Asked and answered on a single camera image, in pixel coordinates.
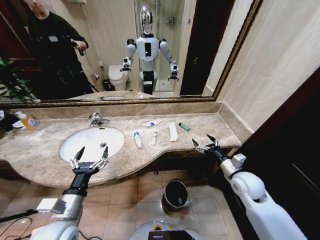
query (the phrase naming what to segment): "chrome faucet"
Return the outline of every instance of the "chrome faucet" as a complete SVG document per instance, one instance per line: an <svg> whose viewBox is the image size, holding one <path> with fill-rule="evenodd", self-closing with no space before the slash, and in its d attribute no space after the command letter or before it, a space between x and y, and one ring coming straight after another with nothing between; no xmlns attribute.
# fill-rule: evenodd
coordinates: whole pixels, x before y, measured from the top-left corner
<svg viewBox="0 0 320 240"><path fill-rule="evenodd" d="M88 121L92 121L90 124L90 127L94 127L97 124L101 125L101 124L108 124L110 123L109 119L103 119L101 117L101 115L98 112L94 112L92 113L89 117L88 117Z"/></svg>

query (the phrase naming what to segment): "glass shower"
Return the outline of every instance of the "glass shower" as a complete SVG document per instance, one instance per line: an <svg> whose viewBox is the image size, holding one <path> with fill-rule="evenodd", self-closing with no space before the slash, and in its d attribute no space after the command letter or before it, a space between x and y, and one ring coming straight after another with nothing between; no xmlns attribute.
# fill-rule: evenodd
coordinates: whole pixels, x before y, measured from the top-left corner
<svg viewBox="0 0 320 240"><path fill-rule="evenodd" d="M140 11L142 6L151 8L153 16L152 33L160 40L166 39L172 60L179 65L179 52L185 0L134 0L135 24L137 38L143 33L140 23ZM174 96L176 80L169 80L171 75L169 63L160 52L156 62L155 71L158 74L153 95L163 97Z"/></svg>

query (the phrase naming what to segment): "black trash can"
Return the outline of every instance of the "black trash can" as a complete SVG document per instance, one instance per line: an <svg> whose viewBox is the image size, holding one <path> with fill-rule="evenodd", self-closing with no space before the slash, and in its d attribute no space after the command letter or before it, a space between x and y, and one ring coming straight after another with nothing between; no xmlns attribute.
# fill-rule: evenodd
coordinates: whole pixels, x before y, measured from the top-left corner
<svg viewBox="0 0 320 240"><path fill-rule="evenodd" d="M112 91L113 86L112 86L109 79L102 80L102 85L103 85L104 90Z"/></svg>
<svg viewBox="0 0 320 240"><path fill-rule="evenodd" d="M184 183L178 179L171 180L162 196L165 207L172 212L177 212L187 204L187 201L188 190Z"/></svg>

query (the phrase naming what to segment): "orange bottle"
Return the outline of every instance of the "orange bottle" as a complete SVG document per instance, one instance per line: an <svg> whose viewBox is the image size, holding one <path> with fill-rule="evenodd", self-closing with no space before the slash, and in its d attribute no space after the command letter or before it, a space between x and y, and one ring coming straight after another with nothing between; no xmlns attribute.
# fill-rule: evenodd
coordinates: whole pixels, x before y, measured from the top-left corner
<svg viewBox="0 0 320 240"><path fill-rule="evenodd" d="M22 111L17 111L15 114L21 120L26 129L34 130L39 126L37 120L35 120L32 116L28 116Z"/></svg>

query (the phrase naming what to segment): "person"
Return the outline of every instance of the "person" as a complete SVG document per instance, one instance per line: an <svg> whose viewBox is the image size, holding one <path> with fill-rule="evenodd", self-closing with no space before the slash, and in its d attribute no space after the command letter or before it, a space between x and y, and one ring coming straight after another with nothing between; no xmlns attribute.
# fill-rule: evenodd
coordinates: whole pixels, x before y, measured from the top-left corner
<svg viewBox="0 0 320 240"><path fill-rule="evenodd" d="M75 49L89 47L84 37L61 16L49 11L43 0L23 0L31 9L27 31L48 82L48 99L68 99L92 94Z"/></svg>

